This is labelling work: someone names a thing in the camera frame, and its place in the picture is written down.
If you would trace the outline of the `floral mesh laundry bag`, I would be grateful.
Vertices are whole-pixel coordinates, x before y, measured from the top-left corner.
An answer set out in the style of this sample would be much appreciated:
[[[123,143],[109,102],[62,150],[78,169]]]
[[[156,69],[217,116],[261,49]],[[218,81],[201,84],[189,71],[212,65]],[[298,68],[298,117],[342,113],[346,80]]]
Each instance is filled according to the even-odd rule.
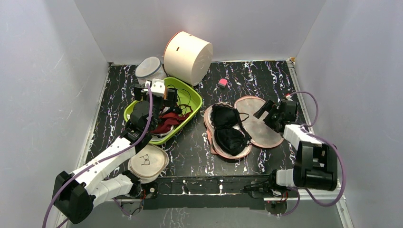
[[[208,142],[210,143],[211,153],[217,154],[225,159],[240,159],[247,156],[253,146],[257,146],[263,149],[270,149],[279,146],[283,142],[282,136],[275,132],[271,128],[265,125],[263,120],[253,116],[263,105],[265,101],[255,96],[243,96],[235,101],[234,105],[230,105],[236,108],[241,113],[241,119],[243,120],[243,126],[251,136],[250,145],[247,146],[239,155],[231,156],[225,153],[215,142],[214,132],[215,129],[211,124],[210,115],[211,107],[208,107],[204,113],[204,124],[207,129]]]

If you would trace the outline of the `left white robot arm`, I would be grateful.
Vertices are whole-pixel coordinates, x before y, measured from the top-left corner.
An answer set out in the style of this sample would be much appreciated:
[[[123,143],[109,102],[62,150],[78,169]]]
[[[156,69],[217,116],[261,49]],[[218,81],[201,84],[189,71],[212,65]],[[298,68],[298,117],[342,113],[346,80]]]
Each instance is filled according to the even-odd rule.
[[[144,185],[156,180],[169,163],[167,153],[150,140],[162,108],[176,104],[177,90],[156,79],[136,85],[134,98],[136,104],[116,140],[87,164],[55,179],[50,206],[73,224],[118,196],[145,196],[149,190]]]

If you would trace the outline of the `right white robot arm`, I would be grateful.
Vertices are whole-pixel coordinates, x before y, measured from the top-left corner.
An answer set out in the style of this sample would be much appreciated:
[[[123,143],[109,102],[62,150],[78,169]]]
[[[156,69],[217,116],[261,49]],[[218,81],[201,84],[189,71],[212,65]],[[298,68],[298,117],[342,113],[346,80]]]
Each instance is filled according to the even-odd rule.
[[[306,127],[296,124],[298,102],[283,99],[279,104],[267,101],[254,113],[265,116],[263,122],[281,134],[296,149],[292,169],[274,170],[268,192],[281,196],[287,187],[333,191],[337,185],[337,155],[330,145],[316,139]]]

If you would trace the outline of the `black bra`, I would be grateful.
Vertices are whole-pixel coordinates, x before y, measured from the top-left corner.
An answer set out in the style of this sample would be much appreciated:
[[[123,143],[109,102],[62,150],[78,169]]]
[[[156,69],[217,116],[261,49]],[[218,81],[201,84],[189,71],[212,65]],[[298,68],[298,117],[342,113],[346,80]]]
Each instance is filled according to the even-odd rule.
[[[236,108],[228,104],[217,103],[211,107],[210,120],[215,129],[214,140],[231,156],[239,155],[251,141],[240,115]]]

